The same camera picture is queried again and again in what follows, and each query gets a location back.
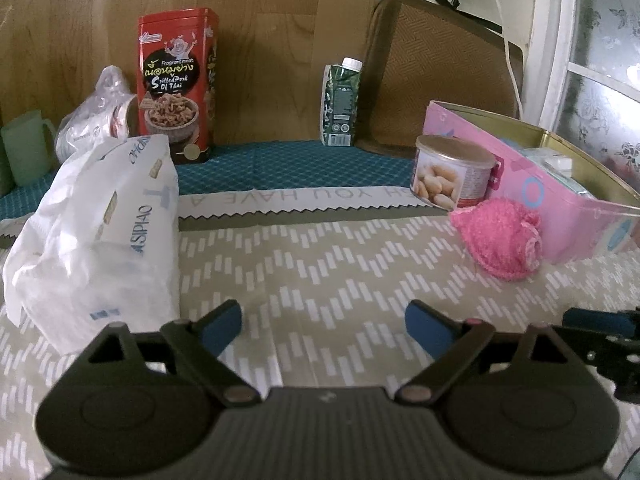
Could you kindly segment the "white tissue pack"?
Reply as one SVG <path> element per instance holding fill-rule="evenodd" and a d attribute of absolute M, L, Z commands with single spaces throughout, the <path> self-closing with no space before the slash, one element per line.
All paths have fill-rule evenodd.
<path fill-rule="evenodd" d="M 522 148 L 520 153 L 578 196 L 593 198 L 593 195 L 573 178 L 573 161 L 567 155 L 552 148 Z"/>

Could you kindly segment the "pink fluffy soft item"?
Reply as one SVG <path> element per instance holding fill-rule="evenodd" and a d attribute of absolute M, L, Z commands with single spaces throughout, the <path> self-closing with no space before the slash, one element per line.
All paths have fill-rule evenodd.
<path fill-rule="evenodd" d="M 521 281 L 537 272 L 542 260 L 537 211 L 498 197 L 449 214 L 474 261 L 494 278 Z"/>

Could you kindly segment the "pink tin storage box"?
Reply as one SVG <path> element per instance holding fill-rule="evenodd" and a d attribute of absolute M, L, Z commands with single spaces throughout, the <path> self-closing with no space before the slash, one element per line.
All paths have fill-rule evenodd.
<path fill-rule="evenodd" d="M 508 116 L 438 101 L 428 104 L 423 132 L 468 140 L 496 156 L 487 195 L 538 212 L 546 260 L 564 263 L 639 248 L 639 193 L 560 136 Z M 562 185 L 522 154 L 526 148 L 551 148 L 570 158 L 572 178 L 589 195 Z"/>

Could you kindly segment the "white plastic bag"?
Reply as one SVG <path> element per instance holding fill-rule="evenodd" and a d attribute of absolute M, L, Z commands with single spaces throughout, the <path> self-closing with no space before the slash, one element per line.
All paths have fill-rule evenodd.
<path fill-rule="evenodd" d="M 9 320 L 70 354 L 110 323 L 154 332 L 178 318 L 178 198 L 166 136 L 70 156 L 6 257 Z"/>

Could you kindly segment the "round snack can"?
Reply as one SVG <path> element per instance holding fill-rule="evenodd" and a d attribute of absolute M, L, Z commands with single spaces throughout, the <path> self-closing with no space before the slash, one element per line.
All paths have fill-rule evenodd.
<path fill-rule="evenodd" d="M 410 190 L 440 209 L 474 207 L 485 199 L 497 159 L 454 136 L 418 136 Z"/>

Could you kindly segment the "clear plastic bag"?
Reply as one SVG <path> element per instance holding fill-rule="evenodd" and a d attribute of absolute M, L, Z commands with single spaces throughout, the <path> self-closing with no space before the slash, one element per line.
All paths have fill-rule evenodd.
<path fill-rule="evenodd" d="M 62 119 L 54 138 L 55 155 L 59 162 L 65 162 L 106 138 L 124 140 L 139 132 L 138 98 L 130 91 L 122 70 L 106 66 L 90 96 Z"/>

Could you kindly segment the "frosted glass door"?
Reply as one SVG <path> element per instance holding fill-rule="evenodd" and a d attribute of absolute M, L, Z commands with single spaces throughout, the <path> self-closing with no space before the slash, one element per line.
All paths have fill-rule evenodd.
<path fill-rule="evenodd" d="M 639 185 L 639 0 L 535 0 L 523 118 Z"/>

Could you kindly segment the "green plastic cup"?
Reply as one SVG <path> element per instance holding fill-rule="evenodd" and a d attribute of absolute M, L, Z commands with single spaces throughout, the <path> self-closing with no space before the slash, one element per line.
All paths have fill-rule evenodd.
<path fill-rule="evenodd" d="M 31 185 L 54 166 L 55 126 L 40 110 L 31 110 L 1 128 L 1 139 L 17 186 Z"/>

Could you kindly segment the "green drink carton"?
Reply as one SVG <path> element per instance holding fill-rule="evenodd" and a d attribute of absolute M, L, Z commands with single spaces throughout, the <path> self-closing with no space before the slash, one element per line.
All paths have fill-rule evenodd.
<path fill-rule="evenodd" d="M 324 68 L 320 105 L 320 140 L 331 148 L 352 146 L 355 137 L 362 62 L 343 58 Z"/>

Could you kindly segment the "red snack tin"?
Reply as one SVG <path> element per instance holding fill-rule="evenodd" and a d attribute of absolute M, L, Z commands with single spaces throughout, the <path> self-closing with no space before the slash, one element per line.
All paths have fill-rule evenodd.
<path fill-rule="evenodd" d="M 140 133 L 166 136 L 177 164 L 204 162 L 213 145 L 218 24 L 209 8 L 138 21 Z"/>

